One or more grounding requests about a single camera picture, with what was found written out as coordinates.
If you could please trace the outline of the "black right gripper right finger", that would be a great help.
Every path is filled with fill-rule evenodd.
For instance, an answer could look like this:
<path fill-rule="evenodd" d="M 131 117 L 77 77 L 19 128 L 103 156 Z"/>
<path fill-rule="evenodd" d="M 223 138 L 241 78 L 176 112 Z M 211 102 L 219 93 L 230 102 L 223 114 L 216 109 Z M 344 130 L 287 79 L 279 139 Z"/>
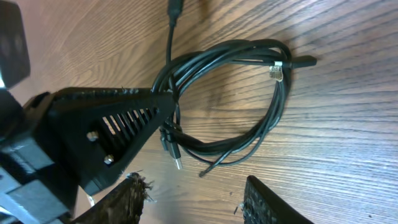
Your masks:
<path fill-rule="evenodd" d="M 243 202 L 234 213 L 239 208 L 244 224 L 313 224 L 254 175 L 247 177 Z"/>

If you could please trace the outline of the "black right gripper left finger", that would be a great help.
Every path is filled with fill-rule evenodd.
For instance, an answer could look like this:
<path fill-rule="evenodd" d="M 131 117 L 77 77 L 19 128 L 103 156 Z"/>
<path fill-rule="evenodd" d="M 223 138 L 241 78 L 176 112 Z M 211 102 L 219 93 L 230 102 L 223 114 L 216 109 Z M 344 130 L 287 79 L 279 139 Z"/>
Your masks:
<path fill-rule="evenodd" d="M 109 194 L 87 212 L 72 221 L 73 224 L 138 224 L 147 193 L 153 183 L 137 172 L 132 172 Z"/>

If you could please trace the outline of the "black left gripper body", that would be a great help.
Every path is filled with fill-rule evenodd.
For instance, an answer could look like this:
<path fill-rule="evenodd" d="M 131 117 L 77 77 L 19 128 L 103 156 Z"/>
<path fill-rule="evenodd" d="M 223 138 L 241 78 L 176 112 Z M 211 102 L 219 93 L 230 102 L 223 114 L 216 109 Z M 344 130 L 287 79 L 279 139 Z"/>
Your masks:
<path fill-rule="evenodd" d="M 92 137 L 99 102 L 59 91 L 21 106 L 1 92 L 1 207 L 15 221 L 63 222 L 79 188 L 102 191 L 103 154 Z"/>

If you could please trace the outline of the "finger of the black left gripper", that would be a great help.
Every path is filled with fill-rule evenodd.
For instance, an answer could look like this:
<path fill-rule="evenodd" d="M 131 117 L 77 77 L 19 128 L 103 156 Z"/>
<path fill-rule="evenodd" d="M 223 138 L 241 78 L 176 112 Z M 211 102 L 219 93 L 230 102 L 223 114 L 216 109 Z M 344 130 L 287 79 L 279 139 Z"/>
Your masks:
<path fill-rule="evenodd" d="M 117 181 L 174 108 L 170 92 L 65 88 L 54 94 L 48 116 L 79 185 L 94 195 Z"/>

